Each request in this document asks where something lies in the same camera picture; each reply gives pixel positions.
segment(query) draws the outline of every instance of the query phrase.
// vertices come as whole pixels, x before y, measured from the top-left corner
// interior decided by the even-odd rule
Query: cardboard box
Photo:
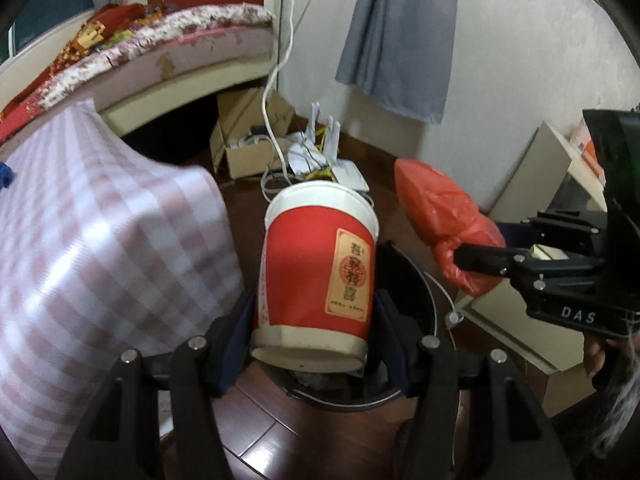
[[[555,416],[595,393],[582,364],[549,375],[542,408],[546,416]]]
[[[239,148],[229,147],[248,136],[252,126],[264,126],[263,91],[264,88],[249,88],[218,95],[218,122],[210,138],[211,157],[216,173],[225,156],[230,176],[234,179],[261,174],[269,166],[272,170],[281,169],[277,156],[273,158],[273,147],[268,140]],[[278,145],[283,152],[288,147],[284,136],[289,131],[294,114],[293,107],[275,90],[272,91],[267,101],[267,116],[274,135],[281,138]]]

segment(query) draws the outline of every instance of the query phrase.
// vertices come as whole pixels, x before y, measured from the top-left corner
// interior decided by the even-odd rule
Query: pink checkered fabric
[[[117,356],[203,333],[242,277],[212,177],[134,152],[91,101],[53,117],[7,164],[0,426],[44,480]]]

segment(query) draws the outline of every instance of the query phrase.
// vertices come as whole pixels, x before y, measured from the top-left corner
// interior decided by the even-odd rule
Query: white wall
[[[60,23],[0,66],[0,110],[56,59],[93,13],[89,10]]]
[[[334,80],[355,2],[296,0],[295,23],[308,9],[280,91],[302,114],[319,100],[322,114],[350,134],[433,164],[484,207],[543,120],[567,134],[583,108],[632,108],[640,100],[640,68],[592,0],[458,0],[442,124],[400,118]],[[285,28],[285,45],[287,37]]]

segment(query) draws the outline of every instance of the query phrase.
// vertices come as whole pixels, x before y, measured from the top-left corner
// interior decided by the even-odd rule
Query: red plastic bag
[[[453,262],[453,253],[462,244],[504,247],[498,227],[458,184],[428,164],[398,159],[396,193],[445,278],[474,298],[500,283],[500,278],[460,270]]]

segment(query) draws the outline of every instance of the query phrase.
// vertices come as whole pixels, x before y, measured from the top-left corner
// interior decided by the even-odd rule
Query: paper cup
[[[265,216],[252,356],[306,372],[364,364],[380,226],[356,192],[333,182],[280,192]]]

